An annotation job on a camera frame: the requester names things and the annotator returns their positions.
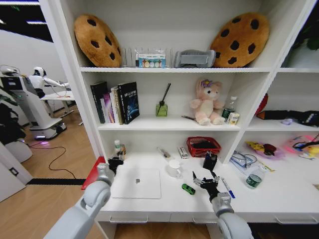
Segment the red basket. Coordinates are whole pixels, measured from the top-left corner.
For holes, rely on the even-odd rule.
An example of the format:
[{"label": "red basket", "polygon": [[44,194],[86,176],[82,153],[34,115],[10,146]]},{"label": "red basket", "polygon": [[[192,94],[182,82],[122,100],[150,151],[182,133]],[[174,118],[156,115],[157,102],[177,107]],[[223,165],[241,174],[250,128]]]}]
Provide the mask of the red basket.
[{"label": "red basket", "polygon": [[[215,148],[194,148],[192,146],[192,144],[202,143],[206,141],[212,143],[215,146]],[[215,139],[210,137],[201,137],[201,136],[189,137],[187,139],[187,147],[188,147],[188,151],[190,155],[192,157],[197,157],[197,158],[205,157],[207,151],[210,151],[213,154],[218,154],[221,149],[219,143]]]}]

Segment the pink stuffed bunny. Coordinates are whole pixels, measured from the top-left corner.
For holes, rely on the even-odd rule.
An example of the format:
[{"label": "pink stuffed bunny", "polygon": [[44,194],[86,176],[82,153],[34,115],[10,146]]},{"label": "pink stuffed bunny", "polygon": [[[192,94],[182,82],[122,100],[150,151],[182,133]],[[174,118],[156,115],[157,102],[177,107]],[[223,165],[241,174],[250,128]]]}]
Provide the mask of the pink stuffed bunny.
[{"label": "pink stuffed bunny", "polygon": [[195,109],[195,118],[200,125],[223,124],[225,119],[216,111],[222,109],[224,104],[217,99],[221,89],[221,82],[199,79],[196,83],[196,100],[190,102],[190,107]]}]

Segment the blue marker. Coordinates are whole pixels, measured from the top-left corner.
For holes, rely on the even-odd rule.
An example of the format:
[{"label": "blue marker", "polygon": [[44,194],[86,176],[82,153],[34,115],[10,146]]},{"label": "blue marker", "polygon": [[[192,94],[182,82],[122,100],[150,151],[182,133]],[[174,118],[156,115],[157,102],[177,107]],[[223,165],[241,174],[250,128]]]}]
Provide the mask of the blue marker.
[{"label": "blue marker", "polygon": [[228,186],[228,184],[226,183],[226,180],[224,178],[221,178],[221,181],[223,181],[227,191],[229,192],[229,194],[231,195],[232,198],[235,198],[235,195],[233,194],[233,191],[231,191],[230,187]]}]

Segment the green toy car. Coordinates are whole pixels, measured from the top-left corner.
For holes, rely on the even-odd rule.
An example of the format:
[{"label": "green toy car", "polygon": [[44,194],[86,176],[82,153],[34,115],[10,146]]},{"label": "green toy car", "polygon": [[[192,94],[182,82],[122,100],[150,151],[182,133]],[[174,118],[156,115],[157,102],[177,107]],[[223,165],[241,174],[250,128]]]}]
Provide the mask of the green toy car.
[{"label": "green toy car", "polygon": [[186,192],[188,192],[190,195],[194,195],[195,194],[195,189],[193,189],[192,187],[188,186],[186,183],[184,183],[181,186],[182,189],[184,189]]}]

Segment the white laptop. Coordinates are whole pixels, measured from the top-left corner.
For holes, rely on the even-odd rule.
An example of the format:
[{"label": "white laptop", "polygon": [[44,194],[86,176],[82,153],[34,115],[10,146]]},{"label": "white laptop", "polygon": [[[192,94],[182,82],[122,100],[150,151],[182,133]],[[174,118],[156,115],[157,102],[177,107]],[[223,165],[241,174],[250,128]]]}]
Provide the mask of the white laptop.
[{"label": "white laptop", "polygon": [[119,166],[111,187],[111,197],[160,199],[160,171]]}]

